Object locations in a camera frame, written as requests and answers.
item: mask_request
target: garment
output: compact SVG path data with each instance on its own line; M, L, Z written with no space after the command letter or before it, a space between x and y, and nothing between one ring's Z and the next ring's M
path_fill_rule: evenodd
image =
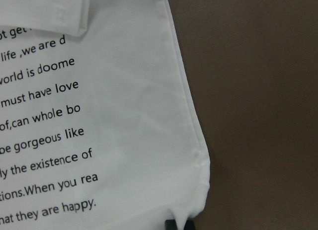
M210 161L167 0L0 13L1 229L182 229L203 210Z

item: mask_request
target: brown surface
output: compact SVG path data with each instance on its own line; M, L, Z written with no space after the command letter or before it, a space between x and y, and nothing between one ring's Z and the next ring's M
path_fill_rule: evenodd
M198 230L318 228L318 0L169 0L211 156Z

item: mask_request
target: brown table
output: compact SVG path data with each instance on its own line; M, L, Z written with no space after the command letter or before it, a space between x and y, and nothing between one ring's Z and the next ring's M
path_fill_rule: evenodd
M318 229L318 0L169 2L211 157L197 229Z

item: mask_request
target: shirt sleeve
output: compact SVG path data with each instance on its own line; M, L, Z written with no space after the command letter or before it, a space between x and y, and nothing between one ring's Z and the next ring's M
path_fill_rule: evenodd
M0 25L80 36L88 9L89 0L0 0Z

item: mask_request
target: white fabric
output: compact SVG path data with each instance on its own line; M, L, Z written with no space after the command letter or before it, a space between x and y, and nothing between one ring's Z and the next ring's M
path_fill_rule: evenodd
M55 4L56 10L34 9L34 15L28 8L31 0L0 0L0 53L5 57L0 59L0 173L7 170L6 178L0 175L0 192L7 197L14 191L19 195L19 190L24 194L10 199L0 194L0 228L163 230L166 219L176 219L183 229L187 218L204 208L210 161L167 0L90 0L88 29L81 37L60 32L80 33L79 20L87 20L87 0L37 1L45 4L43 9ZM57 10L66 16L55 15ZM10 31L17 29L10 26L25 29L13 38ZM40 44L48 47L40 49ZM20 56L21 49L31 46L33 53ZM16 52L16 58L8 51ZM64 60L70 61L68 67L52 65ZM45 65L51 70L43 71ZM27 76L30 70L32 77ZM20 72L23 78L15 80ZM70 90L57 93L55 84L67 84ZM51 94L30 100L28 92L47 88ZM25 101L3 102L22 94ZM67 114L66 105L78 105L80 111ZM62 116L32 120L52 108L61 109ZM23 118L29 124L14 127L13 122ZM83 135L67 139L65 130L71 128L82 128ZM15 144L54 134L61 140L14 149ZM4 151L7 146L10 152ZM81 157L89 151L91 157ZM78 161L31 170L31 163L41 159L73 154ZM25 165L27 171L12 174L14 165ZM81 182L81 177L94 174L97 181ZM76 186L60 191L58 183L74 179ZM53 184L55 189L27 195L24 187L34 184ZM89 204L88 200L93 200L90 210L63 211L62 203ZM59 212L41 215L52 207ZM19 211L30 216L39 211L37 220L34 214L18 221ZM2 223L10 214L15 221Z

